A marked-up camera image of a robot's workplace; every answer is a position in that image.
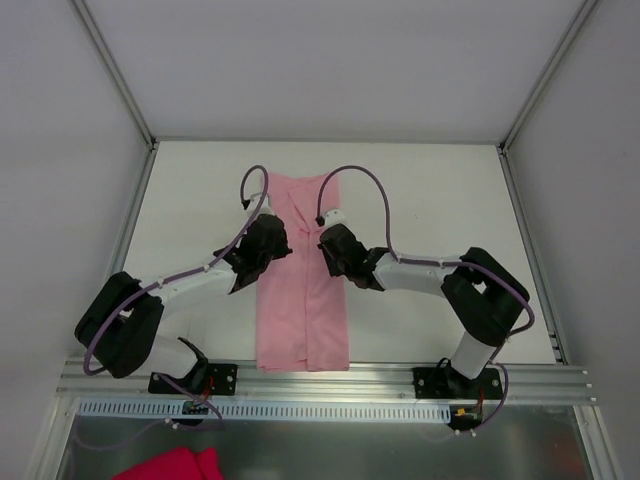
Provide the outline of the pink t-shirt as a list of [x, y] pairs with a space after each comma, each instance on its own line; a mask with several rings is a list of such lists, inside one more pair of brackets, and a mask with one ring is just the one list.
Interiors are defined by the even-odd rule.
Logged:
[[344, 371], [350, 364], [344, 279], [329, 274], [316, 223], [317, 207], [340, 206], [338, 179], [271, 172], [268, 194], [292, 253], [272, 262], [258, 279], [257, 367], [266, 372]]

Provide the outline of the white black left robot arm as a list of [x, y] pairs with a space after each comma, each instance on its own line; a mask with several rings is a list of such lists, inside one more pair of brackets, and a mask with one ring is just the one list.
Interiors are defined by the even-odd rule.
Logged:
[[209, 360], [186, 338], [159, 333], [162, 321], [218, 296], [255, 283], [270, 263], [292, 253], [284, 222], [260, 213], [230, 249], [203, 265], [142, 286], [125, 271], [108, 278], [74, 330], [86, 348], [87, 375], [113, 378], [144, 373], [169, 381], [171, 390], [200, 393], [209, 382]]

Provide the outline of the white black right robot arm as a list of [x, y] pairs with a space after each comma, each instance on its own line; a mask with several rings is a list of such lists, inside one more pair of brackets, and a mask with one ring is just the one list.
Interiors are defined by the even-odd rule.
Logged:
[[375, 291], [412, 291], [446, 299], [464, 328], [446, 366], [425, 382], [443, 398], [469, 398], [480, 375], [506, 341], [533, 326], [530, 294], [486, 250], [471, 247], [460, 257], [403, 257], [391, 248], [368, 249], [343, 224], [319, 239], [329, 274]]

